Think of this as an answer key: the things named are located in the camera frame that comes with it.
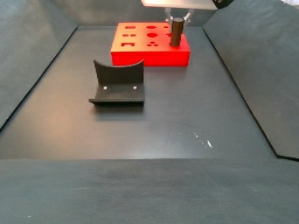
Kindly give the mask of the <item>grey flat gripper body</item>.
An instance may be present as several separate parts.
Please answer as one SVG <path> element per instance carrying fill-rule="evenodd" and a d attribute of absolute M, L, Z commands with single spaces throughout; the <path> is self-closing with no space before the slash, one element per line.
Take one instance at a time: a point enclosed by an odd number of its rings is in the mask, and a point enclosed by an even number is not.
<path fill-rule="evenodd" d="M 146 7 L 217 10 L 213 0 L 142 0 Z"/>

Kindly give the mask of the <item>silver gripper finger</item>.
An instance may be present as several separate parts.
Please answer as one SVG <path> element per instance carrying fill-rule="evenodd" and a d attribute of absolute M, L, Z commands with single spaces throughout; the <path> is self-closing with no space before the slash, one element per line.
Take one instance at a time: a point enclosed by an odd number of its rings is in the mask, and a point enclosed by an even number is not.
<path fill-rule="evenodd" d="M 166 22 L 173 22 L 171 8 L 165 8 Z"/>
<path fill-rule="evenodd" d="M 186 24 L 189 24 L 191 22 L 194 12 L 195 12 L 195 9 L 189 9 L 189 12 L 187 12 L 186 16 L 183 17 Z"/>

